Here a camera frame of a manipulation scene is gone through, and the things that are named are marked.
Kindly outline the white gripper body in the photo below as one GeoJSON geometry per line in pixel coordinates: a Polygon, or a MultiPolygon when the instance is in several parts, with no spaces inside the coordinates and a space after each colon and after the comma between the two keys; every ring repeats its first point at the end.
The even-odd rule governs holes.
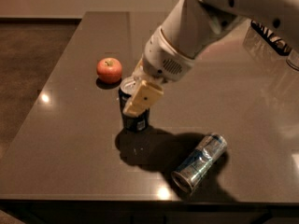
{"type": "Polygon", "coordinates": [[[193,68],[195,56],[174,47],[160,25],[146,43],[142,61],[149,76],[176,82],[193,68]]]}

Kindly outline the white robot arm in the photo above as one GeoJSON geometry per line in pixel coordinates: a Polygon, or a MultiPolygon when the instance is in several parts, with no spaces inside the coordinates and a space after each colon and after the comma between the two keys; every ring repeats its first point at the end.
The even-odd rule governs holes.
{"type": "Polygon", "coordinates": [[[147,42],[131,79],[133,94],[123,113],[137,117],[180,80],[197,56],[225,37],[241,19],[251,19],[299,50],[299,0],[179,0],[147,42]]]}

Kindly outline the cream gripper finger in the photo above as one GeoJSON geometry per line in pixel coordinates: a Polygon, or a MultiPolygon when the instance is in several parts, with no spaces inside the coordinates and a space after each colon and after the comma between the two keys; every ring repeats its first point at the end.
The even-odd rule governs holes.
{"type": "Polygon", "coordinates": [[[140,80],[143,78],[143,76],[144,76],[143,61],[139,60],[139,62],[137,63],[137,65],[132,73],[132,77],[134,80],[140,80]]]}
{"type": "Polygon", "coordinates": [[[163,88],[147,80],[137,83],[133,96],[128,100],[123,113],[139,116],[154,105],[164,95],[163,88]]]}

